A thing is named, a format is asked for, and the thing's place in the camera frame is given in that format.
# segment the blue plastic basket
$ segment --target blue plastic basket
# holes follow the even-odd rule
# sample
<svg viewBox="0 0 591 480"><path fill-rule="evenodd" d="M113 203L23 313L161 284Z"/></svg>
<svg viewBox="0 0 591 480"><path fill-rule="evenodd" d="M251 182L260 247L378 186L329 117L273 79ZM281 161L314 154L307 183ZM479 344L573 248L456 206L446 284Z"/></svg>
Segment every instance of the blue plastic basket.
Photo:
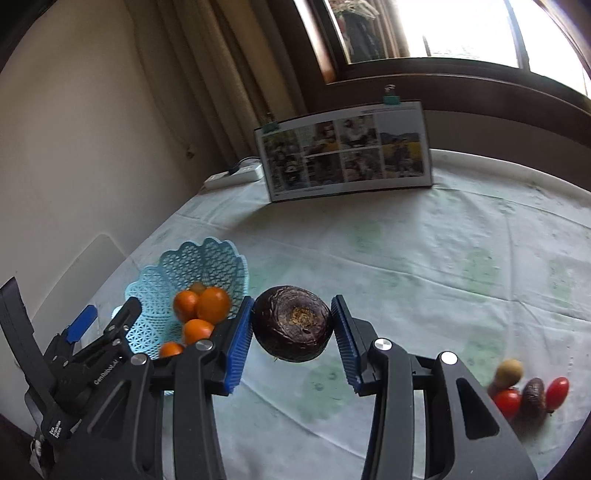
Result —
<svg viewBox="0 0 591 480"><path fill-rule="evenodd" d="M125 289L125 300L137 297L142 304L142 315L126 336L134 353L158 358L162 343L181 341L182 325L173 313L173 299L196 281L226 290L232 299L230 316L236 314L248 292L246 258L231 241L207 237L203 245L185 242L178 250L163 253L158 265L142 269L137 281Z"/></svg>

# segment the white tablecloth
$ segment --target white tablecloth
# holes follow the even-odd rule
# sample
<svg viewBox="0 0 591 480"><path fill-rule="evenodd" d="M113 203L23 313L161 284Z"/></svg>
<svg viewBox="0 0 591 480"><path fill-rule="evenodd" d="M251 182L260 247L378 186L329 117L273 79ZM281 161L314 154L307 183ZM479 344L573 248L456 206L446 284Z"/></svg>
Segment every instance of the white tablecloth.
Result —
<svg viewBox="0 0 591 480"><path fill-rule="evenodd" d="M165 250L207 236L230 239L246 256L252 297L283 284L327 304L343 294L379 335L418 355L457 352L483 384L504 358L524 363L520 387L532 377L548 384L567 376L564 406L539 431L521 432L542 478L591 408L591 194L490 158L432 156L432 189L270 204L262 180L197 195L97 292L100 321L86 340L122 304L139 269ZM274 361L253 339L242 383L229 398L215 398L228 478L360 478L373 406L347 385L334 338L303 364Z"/></svg>

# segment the teal binder clip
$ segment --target teal binder clip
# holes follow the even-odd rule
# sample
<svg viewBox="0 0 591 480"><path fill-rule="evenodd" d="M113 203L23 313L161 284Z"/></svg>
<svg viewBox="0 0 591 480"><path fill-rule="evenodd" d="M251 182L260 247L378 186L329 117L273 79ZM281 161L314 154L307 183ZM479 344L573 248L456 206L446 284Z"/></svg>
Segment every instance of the teal binder clip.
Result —
<svg viewBox="0 0 591 480"><path fill-rule="evenodd" d="M385 105L400 105L400 97L394 95L394 85L386 85L384 88L384 104Z"/></svg>
<svg viewBox="0 0 591 480"><path fill-rule="evenodd" d="M279 130L279 122L275 120L275 116L272 113L267 114L267 120L269 120L269 123L261 127L264 134Z"/></svg>

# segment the dark purple beet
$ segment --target dark purple beet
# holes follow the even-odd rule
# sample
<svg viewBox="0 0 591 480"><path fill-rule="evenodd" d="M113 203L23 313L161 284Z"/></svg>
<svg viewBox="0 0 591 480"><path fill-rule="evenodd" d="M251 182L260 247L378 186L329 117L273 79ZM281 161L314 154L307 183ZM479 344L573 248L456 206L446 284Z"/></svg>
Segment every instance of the dark purple beet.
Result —
<svg viewBox="0 0 591 480"><path fill-rule="evenodd" d="M320 355L335 324L320 297L292 286L263 292L252 308L251 322L261 346L288 362L306 362Z"/></svg>

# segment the picture frame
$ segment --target picture frame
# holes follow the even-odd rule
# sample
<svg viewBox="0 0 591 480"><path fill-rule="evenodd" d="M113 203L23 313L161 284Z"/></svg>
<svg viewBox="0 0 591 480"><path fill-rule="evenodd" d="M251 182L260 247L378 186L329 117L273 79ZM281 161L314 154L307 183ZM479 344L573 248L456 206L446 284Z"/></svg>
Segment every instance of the picture frame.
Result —
<svg viewBox="0 0 591 480"><path fill-rule="evenodd" d="M433 184L421 102L358 106L276 126L255 130L272 202Z"/></svg>

